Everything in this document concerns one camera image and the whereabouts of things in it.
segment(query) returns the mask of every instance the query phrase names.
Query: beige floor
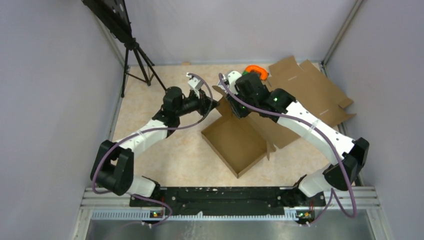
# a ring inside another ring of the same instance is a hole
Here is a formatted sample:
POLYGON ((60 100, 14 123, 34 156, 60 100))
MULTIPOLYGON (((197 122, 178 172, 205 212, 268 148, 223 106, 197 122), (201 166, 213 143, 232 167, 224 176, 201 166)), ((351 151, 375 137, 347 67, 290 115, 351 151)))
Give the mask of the beige floor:
MULTIPOLYGON (((198 74, 210 85, 215 85, 218 73, 231 70, 242 72, 245 67, 246 64, 175 65, 155 66, 154 69, 165 86, 178 86, 187 95, 187 72, 198 74)), ((132 67, 130 72, 142 76, 139 67, 132 67)), ((221 98, 212 91, 216 100, 221 98)), ((144 82, 129 77, 113 139, 123 138, 144 126, 161 107, 163 95, 164 91, 156 79, 148 87, 144 82)), ((219 117, 220 114, 213 110, 199 125, 176 131, 150 147, 135 160, 135 174, 168 187, 292 186, 302 175, 310 174, 328 163, 317 149, 298 139, 272 153, 270 161, 262 159, 237 179, 201 137, 201 130, 219 117)), ((199 118, 196 112, 183 116, 181 126, 194 123, 199 118)))

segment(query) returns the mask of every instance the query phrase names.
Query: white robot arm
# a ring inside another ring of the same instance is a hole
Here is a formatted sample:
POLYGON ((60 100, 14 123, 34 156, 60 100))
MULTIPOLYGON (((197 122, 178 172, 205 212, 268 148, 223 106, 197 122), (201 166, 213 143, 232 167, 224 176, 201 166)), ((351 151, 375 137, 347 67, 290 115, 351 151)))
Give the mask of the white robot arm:
MULTIPOLYGON (((187 74, 187 77, 190 78, 189 95, 184 96, 182 90, 176 86, 166 89, 163 105, 153 118, 145 126, 131 133, 129 136, 133 137, 124 141, 107 156, 95 180, 97 184, 119 196, 128 193, 152 197, 160 185, 149 178, 135 176, 134 159, 153 144, 169 137, 180 125, 181 116, 197 111, 205 117, 218 105, 217 101, 210 99, 201 89, 203 82, 200 79, 191 74, 187 74)), ((91 171, 91 180, 101 159, 113 145, 114 143, 109 140, 100 145, 91 171)))
MULTIPOLYGON (((332 129, 308 112, 300 102, 296 101, 292 95, 282 89, 277 88, 269 92, 267 87, 261 83, 256 73, 252 72, 241 75, 237 71, 232 71, 223 77, 226 88, 221 84, 221 81, 218 85, 225 92, 228 89, 249 105, 262 110, 268 110, 269 112, 295 117, 312 124, 311 127, 299 122, 299 120, 259 112, 262 117, 270 118, 277 124, 303 137, 320 150, 329 161, 329 164, 324 168, 302 177, 296 183, 296 189, 300 190, 308 198, 331 188, 347 190, 346 181, 343 179, 335 153, 343 160, 342 162, 350 178, 350 183, 352 183, 364 166, 367 158, 369 143, 365 139, 360 138, 355 141, 332 129), (319 129, 327 136, 334 146, 335 151, 314 128, 319 129)), ((227 95, 227 100, 230 102, 232 111, 237 117, 246 117, 251 112, 250 109, 235 101, 229 94, 227 95)))

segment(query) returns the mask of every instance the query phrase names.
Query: cardboard box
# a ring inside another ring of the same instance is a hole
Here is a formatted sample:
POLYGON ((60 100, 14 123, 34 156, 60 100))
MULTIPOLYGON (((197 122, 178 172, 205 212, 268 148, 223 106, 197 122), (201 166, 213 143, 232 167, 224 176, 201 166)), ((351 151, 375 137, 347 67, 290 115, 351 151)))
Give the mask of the cardboard box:
MULTIPOLYGON (((269 72, 271 76, 263 84, 270 91, 284 89, 327 125, 335 127, 355 115, 344 111, 353 101, 310 61, 298 65, 295 57, 290 56, 269 66, 269 72)), ((213 89, 225 96, 218 86, 213 89)), ((222 117, 201 134, 237 178, 265 156, 269 160, 270 153, 276 150, 274 145, 281 149, 300 137, 255 112, 238 119, 225 97, 219 103, 216 109, 222 117)))
MULTIPOLYGON (((344 110, 353 103, 331 80, 322 74, 309 60, 300 65, 294 56, 284 58, 269 66, 271 76, 264 83, 270 91, 280 88, 293 95, 310 113, 331 127, 352 118, 344 110)), ((251 124, 269 142, 279 149, 300 138, 295 132, 275 124, 257 113, 247 117, 251 124)))
MULTIPOLYGON (((213 88, 223 94, 217 86, 213 88)), ((256 130, 247 118, 238 119, 230 104, 222 97, 216 108, 222 115, 201 131, 202 138, 209 144, 230 171, 239 178, 276 148, 256 130)))

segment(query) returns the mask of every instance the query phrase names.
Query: orange object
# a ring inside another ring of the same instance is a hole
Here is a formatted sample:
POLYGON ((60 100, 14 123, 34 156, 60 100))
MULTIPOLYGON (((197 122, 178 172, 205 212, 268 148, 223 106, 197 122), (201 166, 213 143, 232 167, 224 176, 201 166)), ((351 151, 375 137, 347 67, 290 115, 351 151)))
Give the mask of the orange object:
POLYGON ((268 78, 268 72, 267 70, 263 69, 262 67, 258 66, 258 65, 249 65, 246 67, 246 69, 244 70, 245 72, 255 72, 259 74, 259 78, 262 81, 266 81, 268 78))

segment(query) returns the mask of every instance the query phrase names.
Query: gray wall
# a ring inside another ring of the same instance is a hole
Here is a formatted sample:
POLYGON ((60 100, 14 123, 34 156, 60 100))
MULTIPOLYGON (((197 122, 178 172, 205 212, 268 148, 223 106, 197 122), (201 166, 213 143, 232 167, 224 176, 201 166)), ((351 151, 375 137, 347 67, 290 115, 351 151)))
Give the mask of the gray wall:
POLYGON ((347 123, 370 142, 363 169, 396 239, 422 239, 424 1, 367 1, 328 66, 355 103, 347 123))
POLYGON ((0 233, 72 233, 122 68, 78 0, 0 7, 0 233))
MULTIPOLYGON (((156 64, 324 58, 354 0, 127 0, 133 35, 156 64)), ((133 54, 130 64, 136 64, 133 54)))

